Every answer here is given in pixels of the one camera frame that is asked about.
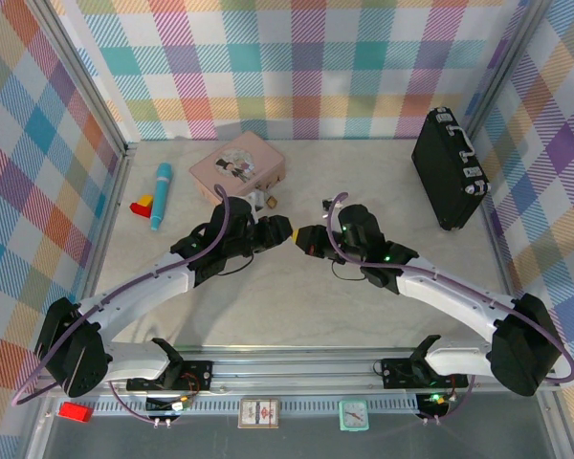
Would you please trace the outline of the teal alarm clock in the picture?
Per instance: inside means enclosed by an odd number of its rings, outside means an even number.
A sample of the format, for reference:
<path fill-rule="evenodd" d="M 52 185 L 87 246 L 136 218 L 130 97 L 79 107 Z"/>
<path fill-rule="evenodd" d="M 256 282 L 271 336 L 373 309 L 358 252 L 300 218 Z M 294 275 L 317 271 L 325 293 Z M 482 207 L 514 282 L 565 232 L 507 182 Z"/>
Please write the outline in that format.
<path fill-rule="evenodd" d="M 369 430 L 367 402 L 365 400 L 339 401 L 339 419 L 341 431 Z"/>

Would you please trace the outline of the playing card box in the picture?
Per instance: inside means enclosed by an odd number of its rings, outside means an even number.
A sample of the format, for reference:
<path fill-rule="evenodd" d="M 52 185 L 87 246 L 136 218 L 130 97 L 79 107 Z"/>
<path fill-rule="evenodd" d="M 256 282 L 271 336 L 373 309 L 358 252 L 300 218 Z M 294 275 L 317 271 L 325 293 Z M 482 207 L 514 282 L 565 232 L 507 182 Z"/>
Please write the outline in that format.
<path fill-rule="evenodd" d="M 242 399 L 239 403 L 238 427 L 253 429 L 278 428 L 278 399 Z"/>

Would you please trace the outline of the red plastic brick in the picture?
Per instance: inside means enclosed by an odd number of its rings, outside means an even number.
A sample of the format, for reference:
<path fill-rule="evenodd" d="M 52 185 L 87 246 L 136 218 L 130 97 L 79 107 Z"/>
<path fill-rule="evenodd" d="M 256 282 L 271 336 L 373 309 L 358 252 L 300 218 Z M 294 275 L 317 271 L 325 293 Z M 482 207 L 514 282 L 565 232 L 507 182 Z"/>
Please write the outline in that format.
<path fill-rule="evenodd" d="M 57 416 L 63 419 L 75 421 L 82 424 L 87 424 L 94 413 L 94 408 L 72 402 L 64 402 L 58 412 Z"/>

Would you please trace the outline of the pink tin box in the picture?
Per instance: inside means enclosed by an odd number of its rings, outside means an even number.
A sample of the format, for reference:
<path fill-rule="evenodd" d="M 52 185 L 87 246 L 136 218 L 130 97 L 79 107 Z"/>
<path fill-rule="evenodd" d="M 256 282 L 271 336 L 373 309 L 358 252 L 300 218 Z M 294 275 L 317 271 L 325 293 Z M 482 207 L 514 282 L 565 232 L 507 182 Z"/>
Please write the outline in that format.
<path fill-rule="evenodd" d="M 215 185 L 229 196 L 269 191 L 285 179 L 286 162 L 278 150 L 248 131 L 193 165 L 189 173 L 202 195 L 218 205 L 221 196 Z"/>

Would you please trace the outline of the blue toy microphone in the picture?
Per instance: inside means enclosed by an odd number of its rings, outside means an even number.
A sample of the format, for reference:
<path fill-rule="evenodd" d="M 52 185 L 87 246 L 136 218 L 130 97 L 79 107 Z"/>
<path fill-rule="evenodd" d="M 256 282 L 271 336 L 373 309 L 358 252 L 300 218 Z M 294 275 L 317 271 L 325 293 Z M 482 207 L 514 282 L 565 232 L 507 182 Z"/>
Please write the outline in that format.
<path fill-rule="evenodd" d="M 150 227 L 156 231 L 164 220 L 166 200 L 172 179 L 172 166 L 169 163 L 159 164 L 156 172 L 156 185 L 150 215 Z"/>

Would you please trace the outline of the small circuit board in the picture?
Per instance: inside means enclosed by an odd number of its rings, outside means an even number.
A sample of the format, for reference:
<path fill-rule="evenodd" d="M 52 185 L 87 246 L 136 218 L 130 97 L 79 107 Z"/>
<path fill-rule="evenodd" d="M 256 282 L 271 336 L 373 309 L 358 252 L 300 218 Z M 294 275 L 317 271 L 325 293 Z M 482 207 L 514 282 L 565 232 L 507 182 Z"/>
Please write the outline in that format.
<path fill-rule="evenodd" d="M 420 412 L 429 415 L 444 416 L 457 401 L 456 393 L 429 393 L 416 395 L 417 406 Z"/>
<path fill-rule="evenodd" d="M 175 397 L 147 397 L 144 409 L 147 412 L 183 412 L 189 409 L 195 401 L 193 395 L 179 395 Z"/>

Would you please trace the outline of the black briefcase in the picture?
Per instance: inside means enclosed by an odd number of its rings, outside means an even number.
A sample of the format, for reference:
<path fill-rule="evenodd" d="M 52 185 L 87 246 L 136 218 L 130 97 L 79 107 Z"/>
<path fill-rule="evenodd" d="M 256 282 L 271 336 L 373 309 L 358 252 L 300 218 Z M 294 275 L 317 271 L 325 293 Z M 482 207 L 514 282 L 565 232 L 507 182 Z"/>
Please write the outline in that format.
<path fill-rule="evenodd" d="M 440 228 L 462 229 L 491 183 L 450 108 L 429 111 L 411 158 Z"/>

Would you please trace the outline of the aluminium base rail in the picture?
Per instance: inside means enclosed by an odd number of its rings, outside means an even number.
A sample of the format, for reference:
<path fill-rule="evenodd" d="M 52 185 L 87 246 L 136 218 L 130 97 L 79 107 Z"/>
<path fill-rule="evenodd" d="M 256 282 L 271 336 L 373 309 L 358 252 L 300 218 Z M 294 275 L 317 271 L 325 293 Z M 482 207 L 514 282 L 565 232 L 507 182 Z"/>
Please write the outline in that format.
<path fill-rule="evenodd" d="M 105 380 L 133 393 L 220 396 L 443 393 L 481 382 L 507 391 L 491 372 L 491 346 L 441 339 L 427 352 L 386 347 L 178 347 L 117 342 Z"/>

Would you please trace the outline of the aluminium frame post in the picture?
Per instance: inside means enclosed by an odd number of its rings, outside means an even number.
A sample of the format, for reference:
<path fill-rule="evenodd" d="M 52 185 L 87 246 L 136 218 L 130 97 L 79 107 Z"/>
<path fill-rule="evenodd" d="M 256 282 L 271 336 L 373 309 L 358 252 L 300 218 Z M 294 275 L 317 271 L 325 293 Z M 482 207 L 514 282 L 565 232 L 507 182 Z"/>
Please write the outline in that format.
<path fill-rule="evenodd" d="M 490 116 L 503 87 L 516 70 L 553 1 L 501 1 L 498 19 L 482 54 L 480 75 L 475 77 L 472 94 L 462 103 L 462 126 L 471 140 Z"/>
<path fill-rule="evenodd" d="M 126 141 L 50 0 L 25 0 L 25 3 L 48 35 L 59 60 L 97 118 L 102 132 L 124 157 L 133 156 L 137 144 Z"/>

